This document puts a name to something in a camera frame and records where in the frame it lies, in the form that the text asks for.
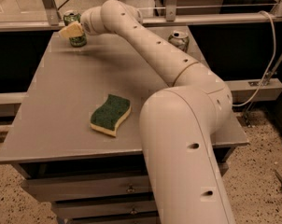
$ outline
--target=gray table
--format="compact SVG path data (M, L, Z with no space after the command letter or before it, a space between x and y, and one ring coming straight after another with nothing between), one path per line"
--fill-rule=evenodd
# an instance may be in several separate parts
M176 28L150 29L167 38ZM189 53L204 63L204 57L191 34ZM166 87L145 60L117 35L89 37L88 45L75 49L67 40L54 34L13 122L13 128L0 150L0 163L13 165L27 179L24 188L37 199L44 198L42 202L52 202L58 215L64 217L64 213L72 214L64 212L64 206L55 201L62 196L66 196L66 199L69 196L72 197L70 199L82 196L92 198L96 193L91 193L88 186L98 187L100 179L105 179L108 175L97 174L94 177L93 172L92 176L70 177L74 172L65 174L65 162L142 156L138 127L141 107L151 94ZM125 97L132 103L132 113L120 125L116 138L90 128L92 112L104 103L110 93ZM219 162L224 163L235 147L247 144L247 137L233 113L224 127L212 135L212 140ZM55 167L57 163L61 163L58 167L63 170L58 175L51 174L53 179L38 179L37 176L42 176L46 168L53 167L53 163ZM67 183L73 180L72 185L66 186L61 175ZM126 175L135 182L141 180L140 187L148 182L143 173L135 177L136 174ZM113 184L112 177L119 182L129 182L126 176L123 177L123 173L111 175L106 182ZM87 192L84 189L74 190L78 184L80 187L87 187ZM125 194L125 190L118 189L115 193ZM105 192L110 195L111 191L103 190L103 196ZM77 211L74 211L72 217L81 217L82 213L76 213Z

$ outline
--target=workbench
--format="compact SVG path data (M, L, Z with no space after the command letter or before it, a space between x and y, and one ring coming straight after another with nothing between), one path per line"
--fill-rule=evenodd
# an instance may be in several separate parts
M150 28L167 39L190 35L188 53L204 57L187 27ZM0 150L0 164L24 177L21 186L68 223L159 223L139 135L143 103L166 84L121 37L88 37L72 48L54 33ZM93 111L108 94L131 101L132 113L117 137L90 128ZM234 113L212 135L219 169L248 143Z

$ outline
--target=drawer handle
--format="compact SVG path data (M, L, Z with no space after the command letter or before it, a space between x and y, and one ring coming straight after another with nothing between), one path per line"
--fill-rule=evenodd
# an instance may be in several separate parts
M132 184L130 184L129 188L126 189L126 192L129 193L129 194L135 193L135 189L133 188Z
M133 208L132 211L130 212L131 215L136 215L138 212Z

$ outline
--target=green scouring pad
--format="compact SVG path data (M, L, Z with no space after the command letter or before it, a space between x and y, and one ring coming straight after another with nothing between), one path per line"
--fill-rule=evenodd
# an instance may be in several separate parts
M116 137L116 130L131 113L129 100L109 94L105 103L92 114L91 127Z

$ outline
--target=tabletop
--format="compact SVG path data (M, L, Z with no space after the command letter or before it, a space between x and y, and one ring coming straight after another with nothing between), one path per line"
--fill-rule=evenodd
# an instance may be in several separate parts
M188 31L188 53L204 63L187 27L150 28L165 39L175 29ZM91 36L86 46L72 48L54 33L0 150L0 163L141 154L140 110L151 94L164 88L163 80L123 38ZM108 94L132 105L117 137L90 128L92 113ZM224 126L213 135L214 145L247 143L233 113Z

